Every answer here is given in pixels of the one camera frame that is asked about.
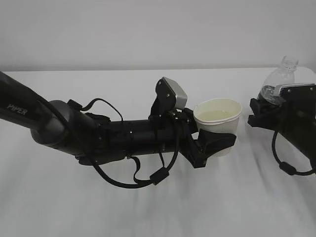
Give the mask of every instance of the white table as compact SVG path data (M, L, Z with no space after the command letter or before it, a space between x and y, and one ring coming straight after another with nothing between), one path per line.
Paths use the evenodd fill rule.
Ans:
M316 177L280 171L271 152L272 133L247 123L249 100L272 71L257 69L104 72L14 72L13 78L47 100L85 105L109 100L124 119L147 118L156 82L166 76L188 95L188 108L216 97L243 105L232 152L193 169L179 155L158 186L124 190L105 183L92 167L40 146L23 127L0 121L0 233L3 237L310 237L316 232ZM296 82L315 82L299 68ZM102 103L92 110L118 120ZM300 170L309 161L281 136L281 159ZM167 161L171 154L166 154ZM160 167L157 155L141 157L140 178ZM114 179L131 182L135 164L104 165Z

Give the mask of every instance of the white wall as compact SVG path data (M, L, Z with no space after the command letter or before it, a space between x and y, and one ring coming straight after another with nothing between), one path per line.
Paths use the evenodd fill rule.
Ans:
M0 70L316 70L315 0L1 0Z

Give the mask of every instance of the black bracket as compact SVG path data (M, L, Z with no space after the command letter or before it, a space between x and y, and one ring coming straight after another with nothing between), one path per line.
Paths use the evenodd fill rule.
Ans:
M182 119L187 119L184 123L183 130L186 138L180 145L180 153L192 164L194 168L206 166L207 159L235 144L236 136L230 133L214 133L200 129L198 139L193 139L192 133L198 131L197 125L193 118L193 111L187 108L182 113Z

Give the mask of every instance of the black robotic arm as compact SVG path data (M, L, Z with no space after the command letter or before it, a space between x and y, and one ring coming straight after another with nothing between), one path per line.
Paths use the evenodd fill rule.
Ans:
M0 119L29 128L37 143L74 155L80 164L92 165L106 181L123 188L159 183L169 175L178 152L194 168L200 168L205 167L211 155L234 145L233 134L201 129L198 139L192 138L198 132L193 111L185 108L187 96L175 81L162 78L156 93L148 119L125 121L121 116L121 121L111 121L103 115L83 113L98 100L114 108L103 99L95 99L84 108L73 100L47 102L0 72ZM134 176L137 184L114 181L99 166L127 157L135 160L138 171L137 155L159 154L162 158L162 153L167 152L174 152L171 163L163 165L149 180Z

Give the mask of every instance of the paper cup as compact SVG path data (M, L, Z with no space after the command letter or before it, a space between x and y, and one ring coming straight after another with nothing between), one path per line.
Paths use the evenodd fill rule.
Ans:
M205 101L197 105L193 111L197 128L216 133L236 134L241 104L228 98ZM215 157L227 155L231 147L214 154Z

